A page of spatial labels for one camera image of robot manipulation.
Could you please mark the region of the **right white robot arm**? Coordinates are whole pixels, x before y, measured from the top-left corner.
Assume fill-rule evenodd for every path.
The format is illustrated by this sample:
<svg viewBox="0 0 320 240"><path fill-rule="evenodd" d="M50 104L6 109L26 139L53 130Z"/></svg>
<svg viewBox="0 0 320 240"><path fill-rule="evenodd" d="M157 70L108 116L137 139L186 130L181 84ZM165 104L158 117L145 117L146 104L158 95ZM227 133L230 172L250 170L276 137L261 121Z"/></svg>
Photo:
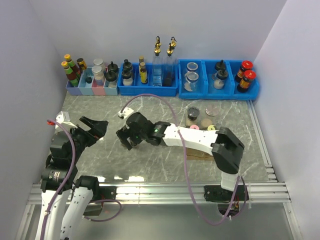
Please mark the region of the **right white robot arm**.
<svg viewBox="0 0 320 240"><path fill-rule="evenodd" d="M213 156L221 171L221 196L231 200L237 195L236 181L245 147L229 128L209 131L185 128L164 121L152 123L130 108L119 111L118 117L125 119L126 123L116 135L128 150L145 141L153 146L185 146L207 153Z"/></svg>

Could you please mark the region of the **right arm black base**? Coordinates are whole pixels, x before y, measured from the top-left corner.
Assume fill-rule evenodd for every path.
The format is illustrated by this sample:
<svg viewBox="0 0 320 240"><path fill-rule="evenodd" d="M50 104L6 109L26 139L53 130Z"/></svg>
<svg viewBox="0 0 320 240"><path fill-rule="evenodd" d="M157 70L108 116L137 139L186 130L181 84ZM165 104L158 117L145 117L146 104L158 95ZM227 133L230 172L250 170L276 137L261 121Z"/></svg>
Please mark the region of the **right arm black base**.
<svg viewBox="0 0 320 240"><path fill-rule="evenodd" d="M205 185L204 199L206 202L217 203L218 211L221 215L225 215L229 203L232 199L233 192L221 188L220 185ZM249 194L246 187L239 185L237 187L228 217L234 217L240 212L240 202L249 200Z"/></svg>

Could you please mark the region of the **silver lid spice jar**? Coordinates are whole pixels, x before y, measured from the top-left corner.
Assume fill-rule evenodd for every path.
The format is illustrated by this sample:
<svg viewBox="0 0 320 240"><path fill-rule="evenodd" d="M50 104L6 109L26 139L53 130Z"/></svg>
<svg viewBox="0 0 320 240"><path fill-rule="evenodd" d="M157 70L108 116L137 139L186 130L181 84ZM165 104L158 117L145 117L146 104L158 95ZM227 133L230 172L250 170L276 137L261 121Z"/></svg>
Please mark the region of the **silver lid spice jar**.
<svg viewBox="0 0 320 240"><path fill-rule="evenodd" d="M220 112L220 108L217 105L207 105L204 108L205 115L201 121L201 127L207 128L209 125L213 124L214 117Z"/></svg>

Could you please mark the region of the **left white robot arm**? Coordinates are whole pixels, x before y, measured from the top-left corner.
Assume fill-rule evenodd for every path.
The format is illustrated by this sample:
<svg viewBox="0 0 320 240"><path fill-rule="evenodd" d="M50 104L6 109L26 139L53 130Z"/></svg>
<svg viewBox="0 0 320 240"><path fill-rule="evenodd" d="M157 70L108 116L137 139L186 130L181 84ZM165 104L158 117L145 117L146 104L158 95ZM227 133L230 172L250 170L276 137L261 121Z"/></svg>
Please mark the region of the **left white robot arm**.
<svg viewBox="0 0 320 240"><path fill-rule="evenodd" d="M101 195L97 177L81 176L76 163L85 148L105 136L108 121L92 120L85 116L80 121L89 127L74 125L67 112L61 112L47 124L55 126L56 133L50 146L50 155L41 174L41 212L36 232L37 240L71 240L90 201Z"/></svg>

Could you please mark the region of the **yellow lid spice jar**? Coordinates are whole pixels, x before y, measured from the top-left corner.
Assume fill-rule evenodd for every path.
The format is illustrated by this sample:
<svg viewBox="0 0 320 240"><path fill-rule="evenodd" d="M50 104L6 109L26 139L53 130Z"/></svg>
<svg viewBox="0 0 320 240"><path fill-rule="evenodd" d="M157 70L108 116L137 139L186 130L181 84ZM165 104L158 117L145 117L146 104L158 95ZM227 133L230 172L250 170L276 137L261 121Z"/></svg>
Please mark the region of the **yellow lid spice jar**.
<svg viewBox="0 0 320 240"><path fill-rule="evenodd" d="M209 125L209 126L207 127L207 130L208 130L208 131L215 131L215 130L216 130L216 127L215 127L213 124L211 124L211 125Z"/></svg>

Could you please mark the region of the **pink lid spice jar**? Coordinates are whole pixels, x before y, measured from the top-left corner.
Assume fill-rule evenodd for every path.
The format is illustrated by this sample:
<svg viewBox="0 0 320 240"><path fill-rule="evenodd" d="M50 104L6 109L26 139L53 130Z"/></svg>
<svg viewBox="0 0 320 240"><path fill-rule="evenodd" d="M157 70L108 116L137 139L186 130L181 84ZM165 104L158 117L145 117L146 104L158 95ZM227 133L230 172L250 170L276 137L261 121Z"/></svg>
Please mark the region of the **pink lid spice jar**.
<svg viewBox="0 0 320 240"><path fill-rule="evenodd" d="M194 130L199 130L200 128L197 126L197 125L191 125L190 127L189 127L190 129L194 129Z"/></svg>

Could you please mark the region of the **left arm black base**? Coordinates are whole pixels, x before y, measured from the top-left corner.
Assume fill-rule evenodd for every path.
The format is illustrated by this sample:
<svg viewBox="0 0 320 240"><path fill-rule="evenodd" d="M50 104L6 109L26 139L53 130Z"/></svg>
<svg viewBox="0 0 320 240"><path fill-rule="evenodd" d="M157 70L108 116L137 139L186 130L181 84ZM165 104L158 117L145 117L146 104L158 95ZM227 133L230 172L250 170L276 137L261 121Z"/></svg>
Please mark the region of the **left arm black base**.
<svg viewBox="0 0 320 240"><path fill-rule="evenodd" d="M103 211L104 203L95 203L97 200L115 200L117 194L116 186L102 186L99 188L98 192L93 195L92 200L89 202L86 207L83 215L85 217L95 217L99 216Z"/></svg>

